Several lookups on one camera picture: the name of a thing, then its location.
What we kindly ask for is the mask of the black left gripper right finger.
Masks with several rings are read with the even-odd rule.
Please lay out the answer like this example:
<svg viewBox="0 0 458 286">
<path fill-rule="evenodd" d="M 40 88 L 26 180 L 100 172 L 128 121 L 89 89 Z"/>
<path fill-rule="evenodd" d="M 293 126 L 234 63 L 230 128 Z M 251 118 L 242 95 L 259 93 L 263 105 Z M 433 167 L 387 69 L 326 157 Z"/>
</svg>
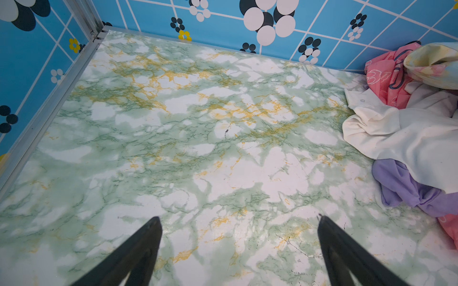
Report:
<svg viewBox="0 0 458 286">
<path fill-rule="evenodd" d="M 333 286 L 406 286 L 407 283 L 380 263 L 327 216 L 317 229 L 322 255 Z"/>
</svg>

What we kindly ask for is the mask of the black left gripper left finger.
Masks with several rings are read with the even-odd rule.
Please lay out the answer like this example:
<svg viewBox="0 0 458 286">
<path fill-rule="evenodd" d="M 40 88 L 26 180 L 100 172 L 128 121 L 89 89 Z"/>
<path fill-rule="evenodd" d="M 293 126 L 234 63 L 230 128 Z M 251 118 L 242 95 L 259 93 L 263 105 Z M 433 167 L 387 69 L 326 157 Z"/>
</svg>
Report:
<svg viewBox="0 0 458 286">
<path fill-rule="evenodd" d="M 149 285 L 161 238 L 162 224 L 156 216 L 73 285 L 119 286 L 123 281 L 127 286 Z"/>
</svg>

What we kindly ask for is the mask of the purple cloth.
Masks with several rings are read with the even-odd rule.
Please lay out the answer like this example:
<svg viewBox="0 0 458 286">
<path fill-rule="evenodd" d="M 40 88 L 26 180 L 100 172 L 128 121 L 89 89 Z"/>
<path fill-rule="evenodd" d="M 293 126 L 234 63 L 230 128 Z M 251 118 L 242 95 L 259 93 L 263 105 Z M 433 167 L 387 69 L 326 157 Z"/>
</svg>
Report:
<svg viewBox="0 0 458 286">
<path fill-rule="evenodd" d="M 372 175 L 381 186 L 381 200 L 385 206 L 404 203 L 418 207 L 433 218 L 458 214 L 458 194 L 418 183 L 405 164 L 394 159 L 376 160 Z"/>
</svg>

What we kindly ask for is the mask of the white cloth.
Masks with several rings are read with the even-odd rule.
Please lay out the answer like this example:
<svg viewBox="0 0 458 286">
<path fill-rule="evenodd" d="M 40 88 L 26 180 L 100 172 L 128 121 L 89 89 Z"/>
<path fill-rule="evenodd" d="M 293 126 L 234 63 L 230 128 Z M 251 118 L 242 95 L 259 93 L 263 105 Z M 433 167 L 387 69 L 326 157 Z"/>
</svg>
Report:
<svg viewBox="0 0 458 286">
<path fill-rule="evenodd" d="M 420 82 L 406 86 L 407 107 L 384 104 L 371 90 L 346 91 L 354 115 L 342 124 L 343 138 L 363 155 L 406 165 L 417 182 L 458 190 L 458 97 Z"/>
</svg>

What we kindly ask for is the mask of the pink patterned cloth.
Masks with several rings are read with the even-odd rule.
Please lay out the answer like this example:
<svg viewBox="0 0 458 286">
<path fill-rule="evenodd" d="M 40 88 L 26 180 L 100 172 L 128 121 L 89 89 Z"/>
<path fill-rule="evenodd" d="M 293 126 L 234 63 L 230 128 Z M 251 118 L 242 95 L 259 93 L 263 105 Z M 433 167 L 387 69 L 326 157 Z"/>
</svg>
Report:
<svg viewBox="0 0 458 286">
<path fill-rule="evenodd" d="M 410 94 L 405 87 L 413 79 L 404 68 L 404 60 L 420 47 L 421 42 L 413 41 L 366 62 L 364 73 L 367 84 L 384 104 L 398 109 L 406 108 Z"/>
</svg>

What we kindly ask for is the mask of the pastel floral cloth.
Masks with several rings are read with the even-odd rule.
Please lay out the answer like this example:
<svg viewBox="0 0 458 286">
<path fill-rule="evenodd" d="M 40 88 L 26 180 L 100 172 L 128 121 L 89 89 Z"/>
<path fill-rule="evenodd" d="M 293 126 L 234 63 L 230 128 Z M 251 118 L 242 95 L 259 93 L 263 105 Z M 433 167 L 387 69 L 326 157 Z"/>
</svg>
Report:
<svg viewBox="0 0 458 286">
<path fill-rule="evenodd" d="M 448 90 L 458 88 L 458 43 L 436 42 L 421 46 L 404 59 L 407 73 L 416 81 Z"/>
</svg>

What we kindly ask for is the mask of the aluminium left base rail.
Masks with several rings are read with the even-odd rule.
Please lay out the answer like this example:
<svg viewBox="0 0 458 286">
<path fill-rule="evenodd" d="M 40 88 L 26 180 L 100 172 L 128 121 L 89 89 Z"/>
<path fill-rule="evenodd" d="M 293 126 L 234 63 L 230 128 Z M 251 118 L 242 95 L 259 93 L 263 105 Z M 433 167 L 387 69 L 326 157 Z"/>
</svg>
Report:
<svg viewBox="0 0 458 286">
<path fill-rule="evenodd" d="M 90 41 L 84 48 L 82 55 L 70 68 L 63 82 L 45 100 L 44 104 L 32 118 L 30 124 L 22 132 L 18 141 L 14 143 L 12 149 L 8 152 L 8 156 L 2 159 L 1 197 L 4 197 L 9 192 L 9 189 L 20 175 L 29 157 L 62 108 L 67 97 L 71 94 L 109 30 L 110 27 L 104 27 L 96 38 Z"/>
</svg>

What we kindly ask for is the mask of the aluminium left corner post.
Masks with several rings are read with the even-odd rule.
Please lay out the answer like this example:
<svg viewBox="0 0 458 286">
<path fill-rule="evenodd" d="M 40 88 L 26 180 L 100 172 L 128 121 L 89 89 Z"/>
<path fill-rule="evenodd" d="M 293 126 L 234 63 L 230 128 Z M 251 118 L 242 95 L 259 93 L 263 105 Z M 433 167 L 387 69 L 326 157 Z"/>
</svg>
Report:
<svg viewBox="0 0 458 286">
<path fill-rule="evenodd" d="M 94 1 L 64 0 L 63 2 L 74 16 L 85 36 L 90 40 L 97 39 L 104 25 L 95 8 Z"/>
</svg>

